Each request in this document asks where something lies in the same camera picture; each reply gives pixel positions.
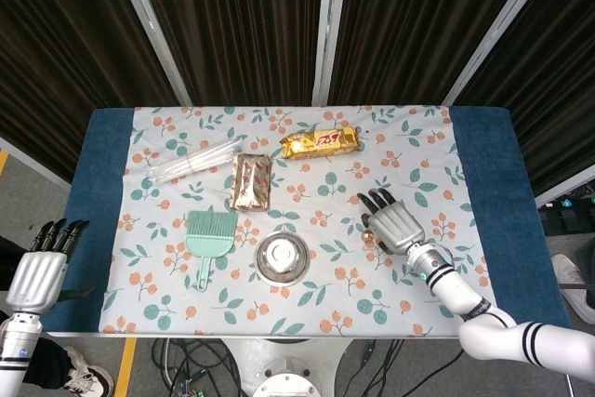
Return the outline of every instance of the robotic arm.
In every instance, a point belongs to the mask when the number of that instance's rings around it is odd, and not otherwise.
[[[358,194],[372,215],[362,222],[395,255],[407,263],[452,312],[465,323],[458,334],[461,346],[478,360],[504,359],[536,364],[595,383],[595,337],[549,324],[515,321],[477,294],[444,260],[432,244],[425,244],[419,223],[384,189]]]
[[[60,300],[81,297],[92,289],[60,291],[78,236],[88,224],[87,220],[76,220],[58,237],[65,222],[65,219],[48,222],[41,228],[31,251],[20,260],[8,290],[7,304],[14,313],[0,326],[3,396],[19,394],[20,383],[42,332],[41,314]]]

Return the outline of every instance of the white shoe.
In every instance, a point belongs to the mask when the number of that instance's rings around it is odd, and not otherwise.
[[[556,278],[560,284],[584,284],[580,270],[565,255],[554,255],[551,257],[551,263],[556,273]],[[580,289],[562,289],[562,294],[568,300],[569,304],[575,310],[576,314],[588,324],[595,324],[595,309],[587,304],[587,290]]]
[[[78,397],[111,397],[113,379],[110,373],[99,366],[87,364],[83,355],[74,348],[64,348],[71,358],[73,369],[69,372],[70,380],[63,388]]]

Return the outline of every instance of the gray floor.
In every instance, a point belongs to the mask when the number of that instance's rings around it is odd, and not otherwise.
[[[61,217],[67,192],[42,178],[16,159],[9,157],[5,171],[0,176],[0,234],[22,246],[28,246],[36,230],[46,221]],[[548,239],[551,254],[574,251],[595,234],[557,236]],[[0,309],[6,310],[5,294],[0,295]],[[569,313],[575,327],[595,334],[595,326],[583,323],[572,310]],[[58,343],[75,346],[91,364],[99,364],[117,377],[124,341],[122,339],[62,338]],[[152,340],[140,338],[135,356],[128,395],[167,395],[158,370],[151,362]],[[336,377],[336,395],[343,395],[347,381],[357,369],[367,342],[351,343],[341,361]],[[379,367],[388,341],[379,341],[377,351],[363,372],[353,380],[350,396],[361,395],[362,390]],[[409,390],[428,372],[453,358],[459,351],[456,340],[407,339],[394,363],[385,389],[386,396],[397,396]],[[216,371],[222,383],[221,393],[235,395],[233,385],[224,371]],[[575,396],[595,395],[595,386],[573,379]],[[40,390],[24,385],[20,396],[68,396],[63,390]],[[215,395],[205,387],[205,397]],[[427,382],[415,396],[564,396],[567,395],[562,375],[551,373],[529,364],[511,362],[479,362],[466,354],[452,367]]]

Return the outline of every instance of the bundle of straws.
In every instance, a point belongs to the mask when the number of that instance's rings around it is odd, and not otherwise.
[[[147,177],[154,183],[163,183],[210,167],[231,163],[233,156],[241,151],[241,146],[241,139],[228,139],[171,162],[150,167],[146,171]]]

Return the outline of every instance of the floral tablecloth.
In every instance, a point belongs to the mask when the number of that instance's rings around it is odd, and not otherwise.
[[[280,155],[283,135],[356,126],[362,151],[306,161]],[[222,139],[273,159],[271,208],[239,213],[235,245],[197,290],[199,258],[184,244],[192,210],[229,206],[231,165],[165,184],[147,166]],[[247,337],[453,337],[459,318],[406,265],[366,245],[357,192],[389,189],[445,245],[456,269],[492,302],[448,108],[137,108],[99,329],[105,333]],[[296,232],[311,266],[297,285],[258,278],[254,253],[268,233]]]

